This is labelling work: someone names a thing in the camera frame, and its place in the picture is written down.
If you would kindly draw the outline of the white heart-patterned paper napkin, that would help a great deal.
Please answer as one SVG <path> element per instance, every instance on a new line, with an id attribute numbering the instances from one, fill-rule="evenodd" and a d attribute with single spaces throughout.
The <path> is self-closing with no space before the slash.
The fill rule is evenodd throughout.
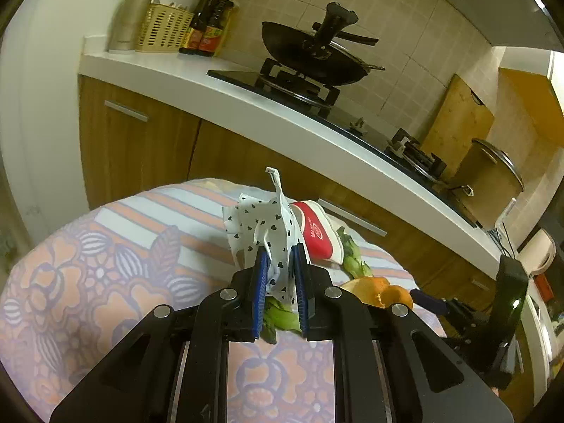
<path id="1" fill-rule="evenodd" d="M 270 259 L 266 292 L 283 307 L 297 310 L 294 271 L 290 270 L 290 251 L 303 242 L 297 218 L 282 190 L 277 169 L 268 167 L 274 195 L 261 200 L 243 193 L 233 206 L 223 209 L 224 226 L 231 254 L 238 269 L 255 262 L 263 247 Z"/>

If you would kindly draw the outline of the brown wooden cabinet doors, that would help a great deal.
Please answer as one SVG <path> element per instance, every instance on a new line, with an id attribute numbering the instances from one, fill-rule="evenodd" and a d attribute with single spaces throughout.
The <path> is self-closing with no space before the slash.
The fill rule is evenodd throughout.
<path id="1" fill-rule="evenodd" d="M 489 310 L 493 279 L 397 215 L 264 145 L 141 94 L 84 76 L 79 86 L 79 139 L 91 208 L 163 185 L 225 178 L 267 189 L 264 168 L 279 169 L 296 200 L 323 199 L 383 227 L 363 237 L 392 252 L 433 296 L 456 296 Z"/>

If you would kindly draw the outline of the green vegetable stalk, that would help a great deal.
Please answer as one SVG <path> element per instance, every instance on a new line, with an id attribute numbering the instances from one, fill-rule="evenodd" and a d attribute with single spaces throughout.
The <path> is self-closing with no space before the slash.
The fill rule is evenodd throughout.
<path id="1" fill-rule="evenodd" d="M 372 277 L 372 270 L 366 262 L 361 259 L 360 248 L 353 240 L 352 236 L 345 232 L 345 228 L 341 226 L 337 229 L 337 235 L 343 247 L 344 257 L 342 270 L 351 278 L 359 279 L 363 277 Z"/>

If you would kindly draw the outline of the white electric kettle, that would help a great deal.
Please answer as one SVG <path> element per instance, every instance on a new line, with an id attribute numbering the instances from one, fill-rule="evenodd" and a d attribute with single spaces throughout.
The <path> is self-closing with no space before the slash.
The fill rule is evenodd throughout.
<path id="1" fill-rule="evenodd" d="M 543 229 L 536 231 L 517 255 L 524 270 L 530 278 L 544 273 L 556 257 L 556 243 Z"/>

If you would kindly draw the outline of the orange peel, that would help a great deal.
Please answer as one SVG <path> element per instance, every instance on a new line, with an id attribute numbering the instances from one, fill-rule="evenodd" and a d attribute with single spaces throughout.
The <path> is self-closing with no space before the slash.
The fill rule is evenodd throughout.
<path id="1" fill-rule="evenodd" d="M 410 309 L 414 307 L 412 297 L 405 288 L 394 286 L 383 277 L 361 277 L 340 287 L 353 293 L 368 306 L 387 308 L 394 304 L 403 304 Z"/>

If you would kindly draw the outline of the white power strip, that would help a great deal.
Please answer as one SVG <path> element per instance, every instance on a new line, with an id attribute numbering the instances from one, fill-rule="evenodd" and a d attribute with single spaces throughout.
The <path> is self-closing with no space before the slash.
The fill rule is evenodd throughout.
<path id="1" fill-rule="evenodd" d="M 504 226 L 504 222 L 506 220 L 506 217 L 509 215 L 509 213 L 513 210 L 513 207 L 516 205 L 517 199 L 516 198 L 511 198 L 509 203 L 507 204 L 507 206 L 504 208 L 504 210 L 502 211 L 502 213 L 499 215 L 499 217 L 497 218 L 497 220 L 494 223 L 494 227 L 493 227 L 493 231 L 495 231 L 496 233 L 501 234 L 502 230 L 503 230 L 503 226 Z"/>

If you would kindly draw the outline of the silver thermos canister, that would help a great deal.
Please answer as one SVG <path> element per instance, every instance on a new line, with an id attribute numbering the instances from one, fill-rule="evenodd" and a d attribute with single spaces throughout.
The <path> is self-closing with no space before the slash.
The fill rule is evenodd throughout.
<path id="1" fill-rule="evenodd" d="M 108 44 L 110 53 L 126 54 L 135 50 L 151 1 L 123 1 L 111 31 Z"/>

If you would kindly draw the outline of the beige rice cooker pot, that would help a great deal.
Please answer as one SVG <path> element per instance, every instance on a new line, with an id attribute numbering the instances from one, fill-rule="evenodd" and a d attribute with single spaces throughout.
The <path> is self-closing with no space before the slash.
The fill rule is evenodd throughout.
<path id="1" fill-rule="evenodd" d="M 478 225 L 491 230 L 525 184 L 506 152 L 486 140 L 473 139 L 449 190 Z"/>

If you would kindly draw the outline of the green vegetable piece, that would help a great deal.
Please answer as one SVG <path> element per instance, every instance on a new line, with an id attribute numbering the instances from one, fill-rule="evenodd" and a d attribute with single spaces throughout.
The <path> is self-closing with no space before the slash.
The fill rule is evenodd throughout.
<path id="1" fill-rule="evenodd" d="M 301 333 L 299 317 L 290 309 L 284 307 L 274 297 L 267 296 L 265 301 L 261 338 L 268 344 L 277 343 L 277 331 L 291 331 Z"/>

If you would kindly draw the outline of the cream plastic basket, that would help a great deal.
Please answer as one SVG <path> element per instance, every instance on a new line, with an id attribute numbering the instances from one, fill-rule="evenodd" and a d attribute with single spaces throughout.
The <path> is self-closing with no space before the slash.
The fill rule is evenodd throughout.
<path id="1" fill-rule="evenodd" d="M 136 51 L 142 53 L 176 53 L 193 13 L 181 8 L 152 3 L 141 25 Z"/>

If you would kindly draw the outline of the black gas stove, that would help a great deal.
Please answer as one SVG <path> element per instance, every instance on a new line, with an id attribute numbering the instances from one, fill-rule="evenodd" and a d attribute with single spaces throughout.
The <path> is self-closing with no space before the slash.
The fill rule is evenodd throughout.
<path id="1" fill-rule="evenodd" d="M 480 226 L 443 182 L 446 164 L 439 156 L 423 152 L 418 140 L 403 129 L 387 137 L 363 118 L 337 108 L 340 89 L 287 71 L 271 58 L 265 60 L 258 72 L 209 70 L 207 74 L 291 108 L 345 136 L 418 182 L 470 226 Z"/>

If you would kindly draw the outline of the dark soy sauce bottle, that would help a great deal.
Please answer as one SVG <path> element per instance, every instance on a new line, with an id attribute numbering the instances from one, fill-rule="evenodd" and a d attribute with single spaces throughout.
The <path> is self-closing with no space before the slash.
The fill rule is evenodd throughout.
<path id="1" fill-rule="evenodd" d="M 192 55 L 197 51 L 207 27 L 207 11 L 210 3 L 211 0 L 199 0 L 196 5 L 192 19 L 179 48 L 180 54 Z"/>

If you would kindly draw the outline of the black wok with lid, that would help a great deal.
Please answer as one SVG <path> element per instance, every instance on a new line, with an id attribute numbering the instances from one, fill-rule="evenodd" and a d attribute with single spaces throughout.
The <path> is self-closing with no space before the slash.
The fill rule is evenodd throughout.
<path id="1" fill-rule="evenodd" d="M 343 86 L 363 79 L 371 71 L 384 68 L 371 65 L 333 40 L 341 38 L 357 44 L 375 46 L 375 38 L 354 35 L 345 29 L 355 25 L 355 12 L 331 2 L 321 23 L 311 32 L 276 22 L 262 23 L 262 39 L 269 54 L 282 65 L 326 86 Z"/>

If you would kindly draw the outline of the red and white paper cup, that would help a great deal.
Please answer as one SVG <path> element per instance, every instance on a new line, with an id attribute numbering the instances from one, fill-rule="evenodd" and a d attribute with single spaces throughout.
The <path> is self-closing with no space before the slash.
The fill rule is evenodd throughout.
<path id="1" fill-rule="evenodd" d="M 314 201 L 290 204 L 299 224 L 309 256 L 317 261 L 343 264 L 342 242 L 324 209 Z"/>

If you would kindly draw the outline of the wooden cutting board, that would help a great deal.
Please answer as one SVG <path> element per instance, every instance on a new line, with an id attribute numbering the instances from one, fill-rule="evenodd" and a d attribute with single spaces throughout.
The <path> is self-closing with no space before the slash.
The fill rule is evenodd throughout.
<path id="1" fill-rule="evenodd" d="M 446 168 L 442 180 L 451 179 L 470 149 L 473 139 L 484 140 L 494 116 L 470 86 L 454 74 L 442 105 L 423 139 L 422 150 L 436 155 Z"/>

